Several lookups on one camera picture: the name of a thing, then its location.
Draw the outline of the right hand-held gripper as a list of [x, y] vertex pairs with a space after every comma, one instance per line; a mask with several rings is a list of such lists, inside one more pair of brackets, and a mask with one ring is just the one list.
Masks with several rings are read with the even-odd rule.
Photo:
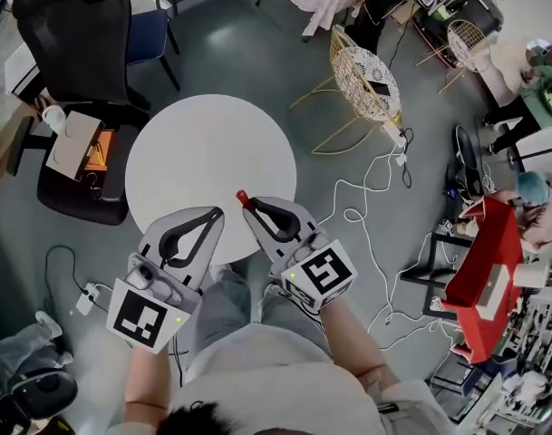
[[315, 230], [306, 208], [276, 197], [252, 197], [249, 205], [244, 219], [272, 262], [271, 274], [310, 313], [319, 313], [350, 288], [356, 268], [338, 239]]

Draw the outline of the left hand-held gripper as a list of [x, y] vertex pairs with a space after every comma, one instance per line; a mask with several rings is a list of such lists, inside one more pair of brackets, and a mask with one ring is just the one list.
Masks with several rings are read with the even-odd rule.
[[150, 224], [117, 278], [106, 328], [157, 354], [187, 323], [225, 225], [219, 207], [184, 208]]

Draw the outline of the person's left forearm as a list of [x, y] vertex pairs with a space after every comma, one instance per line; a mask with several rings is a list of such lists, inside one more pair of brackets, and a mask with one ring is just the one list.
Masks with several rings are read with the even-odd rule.
[[157, 354], [134, 349], [124, 393], [123, 421], [157, 428], [168, 414], [170, 383], [167, 349]]

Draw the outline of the person's right forearm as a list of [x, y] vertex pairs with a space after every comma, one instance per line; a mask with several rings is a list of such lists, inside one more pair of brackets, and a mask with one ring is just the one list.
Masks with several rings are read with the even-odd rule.
[[378, 343], [367, 333], [341, 298], [320, 310], [334, 363], [368, 390], [377, 384], [380, 391], [400, 382], [386, 362]]

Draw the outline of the person's grey shorts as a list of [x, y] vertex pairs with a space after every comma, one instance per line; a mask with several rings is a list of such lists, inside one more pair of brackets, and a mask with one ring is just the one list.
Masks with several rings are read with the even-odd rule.
[[324, 333], [279, 286], [264, 292], [258, 323], [251, 310], [243, 276], [231, 270], [213, 281], [199, 305], [187, 382], [211, 373], [332, 361]]

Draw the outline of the round white table gold legs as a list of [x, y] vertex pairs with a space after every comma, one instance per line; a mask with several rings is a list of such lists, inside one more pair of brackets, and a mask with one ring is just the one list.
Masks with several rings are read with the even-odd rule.
[[225, 226], [212, 261], [227, 264], [259, 249], [237, 192], [294, 199], [295, 157], [281, 128], [256, 105], [198, 95], [166, 107], [140, 131], [127, 161], [125, 190], [140, 230], [183, 208], [221, 208]]

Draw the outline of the orange packet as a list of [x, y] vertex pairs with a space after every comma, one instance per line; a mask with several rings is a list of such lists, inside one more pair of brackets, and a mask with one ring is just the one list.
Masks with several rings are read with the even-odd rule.
[[109, 149], [111, 146], [111, 141], [114, 137], [113, 130], [103, 130], [98, 140], [90, 146], [87, 151], [84, 169], [87, 171], [106, 171], [107, 158], [109, 154]]

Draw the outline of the flat cardboard box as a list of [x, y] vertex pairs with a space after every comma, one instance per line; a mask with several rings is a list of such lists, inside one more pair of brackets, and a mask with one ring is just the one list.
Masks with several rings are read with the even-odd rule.
[[45, 166], [79, 181], [90, 158], [90, 148], [104, 129], [100, 119], [70, 111], [63, 130], [57, 135]]

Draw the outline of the person's grey shirt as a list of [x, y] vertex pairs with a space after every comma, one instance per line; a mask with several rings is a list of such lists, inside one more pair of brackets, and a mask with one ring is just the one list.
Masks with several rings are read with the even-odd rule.
[[421, 381], [365, 389], [318, 346], [290, 331], [252, 323], [192, 361], [173, 407], [214, 403], [236, 435], [281, 428], [311, 435], [454, 435]]

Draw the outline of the table with red cloth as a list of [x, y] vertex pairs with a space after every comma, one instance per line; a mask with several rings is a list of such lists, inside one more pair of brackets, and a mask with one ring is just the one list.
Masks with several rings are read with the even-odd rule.
[[[494, 198], [485, 197], [468, 213], [479, 221], [479, 231], [459, 270], [445, 287], [441, 301], [446, 311], [457, 316], [463, 332], [469, 363], [481, 363], [491, 356], [508, 325], [521, 288], [512, 284], [514, 270], [523, 261], [522, 247], [513, 208]], [[506, 313], [498, 311], [493, 321], [482, 320], [475, 308], [493, 265], [506, 265], [510, 286]]]

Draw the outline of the black swivel chair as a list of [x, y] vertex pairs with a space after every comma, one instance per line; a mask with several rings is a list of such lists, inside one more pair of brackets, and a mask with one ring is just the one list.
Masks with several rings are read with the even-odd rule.
[[22, 374], [0, 396], [0, 435], [27, 435], [38, 421], [49, 421], [69, 408], [78, 383], [64, 369]]

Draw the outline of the blue seat chair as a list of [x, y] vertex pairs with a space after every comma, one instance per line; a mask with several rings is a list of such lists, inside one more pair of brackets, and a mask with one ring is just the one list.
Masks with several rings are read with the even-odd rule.
[[128, 65], [159, 60], [177, 91], [179, 82], [165, 58], [167, 42], [176, 55], [180, 54], [165, 10], [157, 9], [131, 16], [126, 62]]

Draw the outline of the white box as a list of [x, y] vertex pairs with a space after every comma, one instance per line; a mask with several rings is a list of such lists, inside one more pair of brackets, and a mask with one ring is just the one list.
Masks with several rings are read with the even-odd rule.
[[498, 311], [508, 310], [506, 290], [510, 286], [510, 275], [506, 265], [493, 265], [475, 306], [482, 320], [493, 321]]

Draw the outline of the black suitcase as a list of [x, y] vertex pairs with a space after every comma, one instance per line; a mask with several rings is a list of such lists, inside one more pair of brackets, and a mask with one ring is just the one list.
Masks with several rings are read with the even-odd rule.
[[464, 20], [476, 25], [488, 37], [499, 33], [504, 15], [494, 0], [445, 0], [442, 4], [444, 20]]

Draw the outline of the black frame side table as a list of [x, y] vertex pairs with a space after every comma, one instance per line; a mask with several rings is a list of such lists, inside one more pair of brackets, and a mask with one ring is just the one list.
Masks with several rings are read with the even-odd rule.
[[453, 312], [444, 309], [436, 310], [431, 304], [436, 293], [443, 293], [445, 287], [452, 279], [457, 269], [452, 265], [445, 266], [437, 259], [438, 249], [445, 246], [461, 247], [468, 250], [472, 242], [467, 238], [443, 235], [431, 232], [428, 237], [429, 254], [425, 263], [419, 262], [415, 266], [406, 268], [397, 275], [399, 280], [406, 283], [422, 285], [425, 287], [425, 298], [422, 307], [422, 314], [445, 321], [456, 321], [457, 316]]

